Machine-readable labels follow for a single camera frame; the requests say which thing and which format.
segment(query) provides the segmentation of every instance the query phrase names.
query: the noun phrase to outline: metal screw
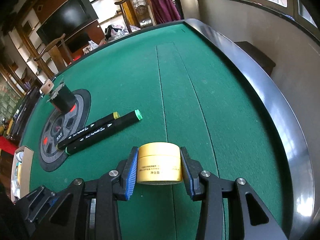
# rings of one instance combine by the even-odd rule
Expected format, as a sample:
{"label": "metal screw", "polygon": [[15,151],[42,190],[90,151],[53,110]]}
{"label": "metal screw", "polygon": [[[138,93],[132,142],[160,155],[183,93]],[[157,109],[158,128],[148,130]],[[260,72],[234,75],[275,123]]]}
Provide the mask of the metal screw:
{"label": "metal screw", "polygon": [[118,174],[119,174],[119,172],[116,171],[116,170],[113,170],[113,171],[110,171],[110,172],[109,172],[109,175],[110,175],[111,177],[115,177],[115,176],[117,176]]}
{"label": "metal screw", "polygon": [[81,183],[82,183],[82,179],[79,179],[79,178],[73,181],[74,185],[80,185]]}
{"label": "metal screw", "polygon": [[246,183],[245,179],[244,178],[238,178],[237,179],[237,182],[240,184],[240,185],[244,185]]}
{"label": "metal screw", "polygon": [[204,177],[209,177],[211,175],[210,171],[201,171],[201,175]]}

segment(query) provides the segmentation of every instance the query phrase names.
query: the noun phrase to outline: black circular panel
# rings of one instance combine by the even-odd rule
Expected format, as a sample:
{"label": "black circular panel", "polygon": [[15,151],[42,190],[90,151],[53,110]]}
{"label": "black circular panel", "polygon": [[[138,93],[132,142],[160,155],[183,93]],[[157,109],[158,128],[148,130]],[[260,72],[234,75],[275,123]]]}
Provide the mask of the black circular panel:
{"label": "black circular panel", "polygon": [[57,149],[58,142],[82,129],[87,121],[91,106],[91,95],[88,90],[73,91],[76,104],[70,112],[61,114],[54,109],[42,130],[39,142],[39,161],[45,171],[54,171],[67,159],[65,151]]}

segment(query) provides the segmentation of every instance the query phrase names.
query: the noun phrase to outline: tv screen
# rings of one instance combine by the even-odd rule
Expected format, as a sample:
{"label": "tv screen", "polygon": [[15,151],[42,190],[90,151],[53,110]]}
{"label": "tv screen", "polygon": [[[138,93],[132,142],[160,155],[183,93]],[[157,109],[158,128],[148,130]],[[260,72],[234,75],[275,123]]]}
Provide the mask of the tv screen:
{"label": "tv screen", "polygon": [[68,0],[61,5],[37,30],[44,44],[66,34],[65,39],[98,19],[89,0]]}

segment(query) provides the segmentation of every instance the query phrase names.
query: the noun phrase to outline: cardboard box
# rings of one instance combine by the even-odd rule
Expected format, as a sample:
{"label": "cardboard box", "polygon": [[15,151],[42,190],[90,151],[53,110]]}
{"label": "cardboard box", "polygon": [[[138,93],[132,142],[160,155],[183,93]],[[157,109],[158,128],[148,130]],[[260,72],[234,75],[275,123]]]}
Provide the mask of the cardboard box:
{"label": "cardboard box", "polygon": [[[22,164],[21,164],[21,173],[20,173],[20,198],[24,197],[30,192],[30,173],[31,173],[31,165],[34,151],[29,149],[27,146],[21,146],[14,152],[12,170],[11,170],[11,180],[13,179],[14,171],[17,165],[16,155],[18,152],[24,152]],[[17,200],[11,190],[11,200],[12,202]]]}

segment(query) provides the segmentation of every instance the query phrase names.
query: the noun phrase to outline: green felt table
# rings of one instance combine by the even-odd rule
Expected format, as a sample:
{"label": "green felt table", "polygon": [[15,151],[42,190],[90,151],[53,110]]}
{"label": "green felt table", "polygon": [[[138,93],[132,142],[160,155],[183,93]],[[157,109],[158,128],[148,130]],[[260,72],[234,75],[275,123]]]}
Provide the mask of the green felt table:
{"label": "green felt table", "polygon": [[[277,130],[242,74],[191,28],[181,23],[115,42],[74,64],[55,84],[62,78],[71,90],[90,92],[86,124],[134,109],[143,119],[46,172],[39,165],[39,138],[53,106],[45,96],[22,141],[35,151],[30,190],[43,184],[59,191],[78,177],[97,179],[126,159],[133,146],[171,142],[185,146],[220,178],[244,177],[290,231],[291,179]],[[200,205],[190,200],[183,183],[136,184],[130,201],[118,202],[123,239],[195,239]],[[227,236],[226,208],[224,202]]]}

